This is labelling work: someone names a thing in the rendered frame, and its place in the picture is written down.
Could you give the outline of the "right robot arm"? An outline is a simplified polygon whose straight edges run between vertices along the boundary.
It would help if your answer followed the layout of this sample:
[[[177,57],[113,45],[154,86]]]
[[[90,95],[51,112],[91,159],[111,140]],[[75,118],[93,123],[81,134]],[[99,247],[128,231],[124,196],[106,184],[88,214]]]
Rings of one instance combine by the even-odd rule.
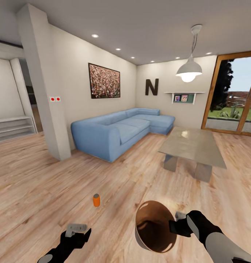
[[[176,211],[175,217],[176,221],[169,221],[170,232],[186,237],[194,233],[214,263],[251,263],[251,255],[229,239],[200,211],[193,210],[188,214]]]

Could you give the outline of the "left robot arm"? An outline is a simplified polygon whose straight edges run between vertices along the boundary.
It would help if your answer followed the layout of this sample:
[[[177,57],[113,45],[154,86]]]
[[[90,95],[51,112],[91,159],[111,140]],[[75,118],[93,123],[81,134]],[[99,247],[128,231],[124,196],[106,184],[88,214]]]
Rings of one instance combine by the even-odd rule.
[[[91,234],[91,229],[86,234],[75,231],[84,232],[87,229],[86,224],[68,224],[67,230],[61,234],[60,244],[41,257],[37,263],[64,263],[74,248],[83,248]]]

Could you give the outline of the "trash can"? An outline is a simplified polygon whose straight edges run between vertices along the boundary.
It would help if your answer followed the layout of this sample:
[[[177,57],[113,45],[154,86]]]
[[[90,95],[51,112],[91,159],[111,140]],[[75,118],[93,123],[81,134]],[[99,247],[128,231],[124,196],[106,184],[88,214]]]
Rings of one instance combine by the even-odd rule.
[[[170,232],[170,210],[158,201],[145,201],[137,209],[135,237],[139,246],[154,253],[164,254],[173,249],[177,235]]]

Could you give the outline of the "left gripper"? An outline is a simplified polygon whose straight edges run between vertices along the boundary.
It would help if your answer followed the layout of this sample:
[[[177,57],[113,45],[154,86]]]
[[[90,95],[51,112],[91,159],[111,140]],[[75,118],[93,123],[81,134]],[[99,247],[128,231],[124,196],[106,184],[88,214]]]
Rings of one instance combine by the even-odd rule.
[[[60,244],[64,244],[68,248],[68,256],[72,253],[74,248],[82,249],[85,242],[88,242],[88,239],[91,234],[91,229],[86,233],[75,233],[71,237],[65,236],[66,232],[61,234]],[[59,245],[60,245],[59,244]]]

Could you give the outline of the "can of soda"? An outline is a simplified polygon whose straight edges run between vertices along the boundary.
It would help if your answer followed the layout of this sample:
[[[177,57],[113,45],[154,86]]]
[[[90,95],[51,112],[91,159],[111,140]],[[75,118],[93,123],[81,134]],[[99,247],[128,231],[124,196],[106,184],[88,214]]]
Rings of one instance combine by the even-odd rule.
[[[98,207],[100,205],[100,195],[99,194],[95,194],[93,196],[93,202],[94,202],[95,207]]]

